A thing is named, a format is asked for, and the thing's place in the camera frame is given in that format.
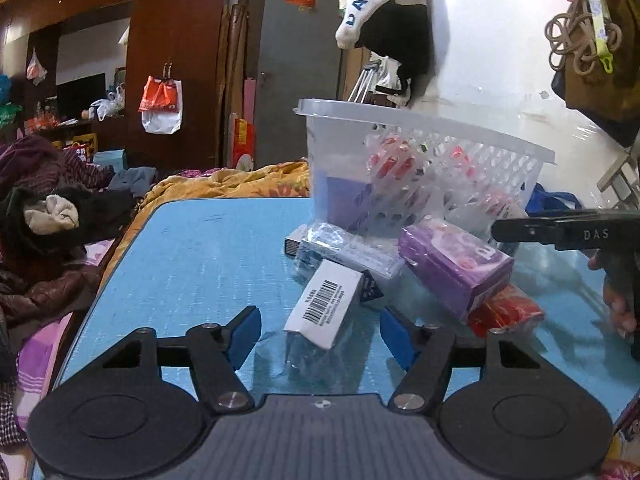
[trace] green fabric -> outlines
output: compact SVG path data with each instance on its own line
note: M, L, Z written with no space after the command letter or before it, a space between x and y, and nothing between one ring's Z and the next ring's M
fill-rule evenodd
M0 106L0 128L14 122L15 115L22 110L21 106L7 103Z

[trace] pink and purple box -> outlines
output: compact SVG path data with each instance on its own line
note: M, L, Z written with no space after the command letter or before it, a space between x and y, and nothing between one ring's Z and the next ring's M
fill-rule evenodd
M513 258L441 219L405 227L400 255L455 316L466 316L509 283Z

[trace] plastic basket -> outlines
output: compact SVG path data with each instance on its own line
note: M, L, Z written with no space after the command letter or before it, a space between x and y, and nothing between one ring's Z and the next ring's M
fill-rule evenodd
M314 217L397 237L426 212L487 239L492 221L524 208L551 150L487 128L375 105L302 99ZM386 152L389 137L402 150Z

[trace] black screen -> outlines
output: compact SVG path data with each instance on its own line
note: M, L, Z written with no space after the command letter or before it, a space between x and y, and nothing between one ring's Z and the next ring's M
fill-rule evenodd
M104 74L91 75L58 85L58 115L61 120L80 119L82 110L106 95Z

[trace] red sticker on door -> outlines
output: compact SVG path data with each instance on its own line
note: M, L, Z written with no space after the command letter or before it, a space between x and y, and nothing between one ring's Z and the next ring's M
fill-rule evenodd
M288 4L297 5L299 7L315 7L316 0L285 0Z

